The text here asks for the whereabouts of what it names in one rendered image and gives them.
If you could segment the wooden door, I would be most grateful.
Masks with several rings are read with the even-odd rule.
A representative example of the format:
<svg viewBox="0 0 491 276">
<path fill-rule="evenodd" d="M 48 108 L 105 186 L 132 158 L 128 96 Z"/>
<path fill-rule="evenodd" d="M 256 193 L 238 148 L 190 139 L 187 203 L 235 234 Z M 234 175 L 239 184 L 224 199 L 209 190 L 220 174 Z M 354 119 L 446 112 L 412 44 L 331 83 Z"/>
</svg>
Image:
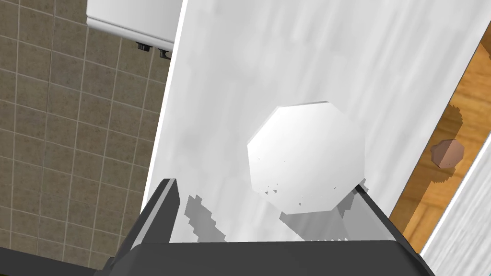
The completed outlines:
<svg viewBox="0 0 491 276">
<path fill-rule="evenodd" d="M 491 132 L 491 23 L 398 199 L 390 220 L 420 253 Z M 448 169 L 431 160 L 444 139 L 464 145 L 463 159 Z"/>
</svg>

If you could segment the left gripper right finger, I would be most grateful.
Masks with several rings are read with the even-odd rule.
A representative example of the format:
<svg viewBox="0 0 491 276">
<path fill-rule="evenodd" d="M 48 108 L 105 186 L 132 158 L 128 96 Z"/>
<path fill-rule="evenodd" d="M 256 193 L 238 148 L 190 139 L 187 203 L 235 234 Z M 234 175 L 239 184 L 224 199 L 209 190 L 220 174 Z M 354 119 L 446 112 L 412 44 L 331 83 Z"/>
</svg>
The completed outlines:
<svg viewBox="0 0 491 276">
<path fill-rule="evenodd" d="M 394 240 L 401 243 L 409 253 L 415 253 L 407 239 L 370 198 L 364 184 L 357 184 L 337 205 L 337 210 L 348 240 Z"/>
</svg>

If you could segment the white round door knob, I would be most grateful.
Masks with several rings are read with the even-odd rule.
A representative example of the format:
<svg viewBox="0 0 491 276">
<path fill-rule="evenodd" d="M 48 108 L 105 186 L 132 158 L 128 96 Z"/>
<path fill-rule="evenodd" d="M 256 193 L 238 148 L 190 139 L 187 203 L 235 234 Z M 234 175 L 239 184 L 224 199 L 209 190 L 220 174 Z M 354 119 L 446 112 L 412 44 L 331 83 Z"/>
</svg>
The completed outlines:
<svg viewBox="0 0 491 276">
<path fill-rule="evenodd" d="M 330 211 L 364 180 L 364 133 L 329 102 L 278 107 L 247 151 L 253 191 L 285 214 Z"/>
</svg>

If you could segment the white door leaf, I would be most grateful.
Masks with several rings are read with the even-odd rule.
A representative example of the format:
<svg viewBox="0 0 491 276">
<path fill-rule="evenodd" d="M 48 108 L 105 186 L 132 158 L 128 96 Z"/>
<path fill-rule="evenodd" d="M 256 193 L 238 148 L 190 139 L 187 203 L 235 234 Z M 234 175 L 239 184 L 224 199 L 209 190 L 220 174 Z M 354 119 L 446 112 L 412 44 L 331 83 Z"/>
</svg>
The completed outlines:
<svg viewBox="0 0 491 276">
<path fill-rule="evenodd" d="M 491 22 L 491 0 L 186 0 L 144 193 L 175 178 L 173 242 L 199 195 L 229 242 L 294 241 L 250 185 L 246 143 L 275 107 L 328 101 L 362 127 L 365 185 L 390 214 Z"/>
</svg>

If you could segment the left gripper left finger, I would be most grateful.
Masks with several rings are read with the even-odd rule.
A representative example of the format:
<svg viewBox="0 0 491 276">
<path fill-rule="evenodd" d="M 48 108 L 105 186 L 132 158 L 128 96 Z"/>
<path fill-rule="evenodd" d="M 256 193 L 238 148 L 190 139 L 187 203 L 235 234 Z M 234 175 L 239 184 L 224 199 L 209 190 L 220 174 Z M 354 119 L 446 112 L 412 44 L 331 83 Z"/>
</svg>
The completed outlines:
<svg viewBox="0 0 491 276">
<path fill-rule="evenodd" d="M 129 248 L 142 243 L 169 243 L 179 206 L 176 179 L 163 179 L 129 233 Z"/>
</svg>

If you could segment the brown round knob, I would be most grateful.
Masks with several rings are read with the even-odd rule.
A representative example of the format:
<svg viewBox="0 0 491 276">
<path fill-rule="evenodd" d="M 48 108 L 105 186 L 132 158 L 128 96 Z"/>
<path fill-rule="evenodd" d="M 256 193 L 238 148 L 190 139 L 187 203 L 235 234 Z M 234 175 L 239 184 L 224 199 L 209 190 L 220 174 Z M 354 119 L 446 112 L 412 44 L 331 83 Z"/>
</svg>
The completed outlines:
<svg viewBox="0 0 491 276">
<path fill-rule="evenodd" d="M 442 168 L 455 167 L 464 157 L 464 145 L 456 139 L 445 139 L 430 147 L 432 162 Z"/>
</svg>

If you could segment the white appliance with black feet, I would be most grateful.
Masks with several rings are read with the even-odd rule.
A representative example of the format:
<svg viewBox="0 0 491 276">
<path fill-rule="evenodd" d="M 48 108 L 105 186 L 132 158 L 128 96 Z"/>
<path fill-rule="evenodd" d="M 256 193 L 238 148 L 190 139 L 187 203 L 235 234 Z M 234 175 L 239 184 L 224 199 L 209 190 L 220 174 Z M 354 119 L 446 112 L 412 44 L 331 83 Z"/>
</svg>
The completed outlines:
<svg viewBox="0 0 491 276">
<path fill-rule="evenodd" d="M 156 48 L 170 60 L 183 0 L 87 0 L 89 27 L 134 41 L 149 52 Z"/>
</svg>

